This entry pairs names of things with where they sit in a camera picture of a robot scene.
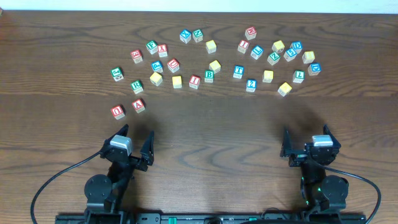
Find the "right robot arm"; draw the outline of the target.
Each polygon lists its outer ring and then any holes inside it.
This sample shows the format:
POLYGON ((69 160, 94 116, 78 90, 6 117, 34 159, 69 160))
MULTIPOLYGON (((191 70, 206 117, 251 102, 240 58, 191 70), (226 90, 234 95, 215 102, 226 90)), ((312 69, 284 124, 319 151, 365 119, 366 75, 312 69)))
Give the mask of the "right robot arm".
POLYGON ((290 167, 301 170, 301 194, 308 208, 300 218, 306 222, 343 223, 340 211, 346 208, 349 183, 337 175, 326 175, 326 167, 336 159, 340 147, 327 125, 323 134, 313 136, 303 149, 293 148, 290 134, 284 129, 280 157, 287 157, 290 167))

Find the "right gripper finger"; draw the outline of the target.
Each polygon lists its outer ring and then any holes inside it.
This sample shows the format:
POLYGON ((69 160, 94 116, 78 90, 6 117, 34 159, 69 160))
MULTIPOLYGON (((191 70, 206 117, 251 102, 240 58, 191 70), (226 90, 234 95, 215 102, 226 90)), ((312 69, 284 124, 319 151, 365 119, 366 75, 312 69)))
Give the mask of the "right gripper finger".
POLYGON ((292 153, 292 142, 287 128, 284 129, 280 157, 289 157, 292 153))
POLYGON ((336 138, 334 137, 334 135, 332 135, 332 133, 331 133, 331 131, 330 131, 330 129, 329 129, 329 127, 328 127, 327 124, 324 124, 324 125, 323 125, 323 134, 330 137, 330 139, 331 139, 333 145, 337 145, 337 144, 338 144, 338 141, 336 140, 336 138))

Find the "green B block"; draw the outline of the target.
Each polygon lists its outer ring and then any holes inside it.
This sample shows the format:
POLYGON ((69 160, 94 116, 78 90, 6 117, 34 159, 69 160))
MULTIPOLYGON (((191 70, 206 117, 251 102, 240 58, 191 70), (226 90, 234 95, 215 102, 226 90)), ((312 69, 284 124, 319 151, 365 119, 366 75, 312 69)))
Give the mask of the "green B block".
POLYGON ((204 77, 205 77, 205 82, 206 83, 213 83, 214 82, 214 71, 206 70, 204 77))

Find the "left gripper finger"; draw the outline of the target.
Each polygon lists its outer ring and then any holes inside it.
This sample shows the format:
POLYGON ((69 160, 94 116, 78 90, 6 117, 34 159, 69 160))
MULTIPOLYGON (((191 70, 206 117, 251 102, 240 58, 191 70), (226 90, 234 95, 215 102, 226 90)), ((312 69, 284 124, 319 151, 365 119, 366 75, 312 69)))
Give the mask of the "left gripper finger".
POLYGON ((127 133, 128 133, 128 130, 129 130, 129 125, 128 125, 128 124, 125 124, 125 125, 116 133, 116 135, 126 137, 126 136, 127 136, 127 133))
POLYGON ((154 163, 154 131, 151 131, 141 150, 141 158, 148 166, 154 163))

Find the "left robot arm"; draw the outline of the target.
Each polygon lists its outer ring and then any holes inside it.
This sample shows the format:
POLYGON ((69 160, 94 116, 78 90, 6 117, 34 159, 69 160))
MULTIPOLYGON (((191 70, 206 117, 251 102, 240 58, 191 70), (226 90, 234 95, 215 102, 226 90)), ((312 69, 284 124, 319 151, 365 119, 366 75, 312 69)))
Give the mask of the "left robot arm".
POLYGON ((125 124, 117 133, 104 141, 99 151, 102 159, 111 162, 108 173, 94 175, 85 184, 87 198, 85 223, 134 223, 134 216, 121 210, 121 202, 133 172, 145 172, 154 163, 154 132, 145 140, 139 157, 132 155, 132 139, 127 137, 125 124))

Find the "green R block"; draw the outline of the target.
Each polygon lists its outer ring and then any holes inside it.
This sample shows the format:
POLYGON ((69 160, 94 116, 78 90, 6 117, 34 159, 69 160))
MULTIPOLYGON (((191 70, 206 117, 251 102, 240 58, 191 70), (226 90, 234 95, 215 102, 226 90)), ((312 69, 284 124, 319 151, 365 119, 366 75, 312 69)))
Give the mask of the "green R block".
POLYGON ((135 94, 141 93, 144 91, 142 83, 140 80, 136 80, 131 83, 131 88, 135 94))

